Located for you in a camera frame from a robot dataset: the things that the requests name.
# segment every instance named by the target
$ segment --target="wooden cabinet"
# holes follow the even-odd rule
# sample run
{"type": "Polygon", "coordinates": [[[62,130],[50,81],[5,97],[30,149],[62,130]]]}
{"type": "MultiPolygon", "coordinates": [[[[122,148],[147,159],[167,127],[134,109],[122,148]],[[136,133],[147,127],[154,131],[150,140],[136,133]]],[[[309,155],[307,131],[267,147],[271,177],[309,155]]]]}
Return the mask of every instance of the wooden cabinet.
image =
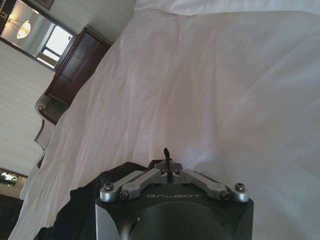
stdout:
{"type": "Polygon", "coordinates": [[[111,45],[86,26],[75,39],[45,94],[69,106],[111,45]]]}

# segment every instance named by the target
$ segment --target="light fixture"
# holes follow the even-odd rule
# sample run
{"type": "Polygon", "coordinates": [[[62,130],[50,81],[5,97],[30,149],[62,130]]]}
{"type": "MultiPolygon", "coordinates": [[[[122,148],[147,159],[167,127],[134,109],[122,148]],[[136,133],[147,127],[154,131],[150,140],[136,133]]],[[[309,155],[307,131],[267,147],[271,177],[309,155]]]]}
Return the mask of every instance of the light fixture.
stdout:
{"type": "Polygon", "coordinates": [[[16,38],[23,39],[29,35],[30,31],[31,31],[31,24],[30,24],[30,21],[27,20],[20,27],[18,33],[16,34],[16,38]]]}
{"type": "Polygon", "coordinates": [[[10,23],[11,26],[17,31],[17,34],[16,34],[16,38],[17,39],[23,39],[23,38],[25,38],[26,36],[29,35],[29,33],[31,31],[31,24],[30,24],[29,20],[25,21],[20,26],[20,28],[19,28],[19,26],[17,24],[13,23],[12,21],[19,22],[19,23],[22,23],[22,21],[14,20],[14,19],[11,19],[11,18],[8,21],[8,23],[10,23]]]}

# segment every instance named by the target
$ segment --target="picture frame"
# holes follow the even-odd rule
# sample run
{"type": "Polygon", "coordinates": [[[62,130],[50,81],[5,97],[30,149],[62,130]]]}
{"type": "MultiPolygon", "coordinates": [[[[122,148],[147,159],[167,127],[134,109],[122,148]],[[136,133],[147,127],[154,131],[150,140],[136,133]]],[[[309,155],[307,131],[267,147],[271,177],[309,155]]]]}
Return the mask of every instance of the picture frame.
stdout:
{"type": "Polygon", "coordinates": [[[55,0],[36,0],[39,4],[45,7],[47,10],[50,10],[52,4],[55,0]]]}

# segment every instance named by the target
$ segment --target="wrinkled white sheet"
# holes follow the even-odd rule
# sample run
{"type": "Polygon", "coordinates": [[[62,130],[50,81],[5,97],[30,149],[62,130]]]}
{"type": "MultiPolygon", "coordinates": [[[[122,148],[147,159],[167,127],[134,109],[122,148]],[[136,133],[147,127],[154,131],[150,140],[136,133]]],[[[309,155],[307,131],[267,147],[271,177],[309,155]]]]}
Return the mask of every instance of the wrinkled white sheet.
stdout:
{"type": "Polygon", "coordinates": [[[320,239],[320,17],[135,13],[56,126],[10,240],[51,226],[70,191],[168,147],[245,183],[253,239],[320,239]]]}

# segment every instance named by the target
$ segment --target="logo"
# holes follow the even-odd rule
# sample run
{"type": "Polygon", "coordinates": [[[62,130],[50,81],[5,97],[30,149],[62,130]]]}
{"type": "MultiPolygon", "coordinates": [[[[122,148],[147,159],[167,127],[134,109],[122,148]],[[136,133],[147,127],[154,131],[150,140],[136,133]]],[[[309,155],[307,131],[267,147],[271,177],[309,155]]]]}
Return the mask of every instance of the logo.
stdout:
{"type": "Polygon", "coordinates": [[[190,199],[199,198],[201,194],[174,194],[174,195],[163,195],[163,194],[148,194],[146,197],[150,199],[164,198],[164,199],[190,199]]]}

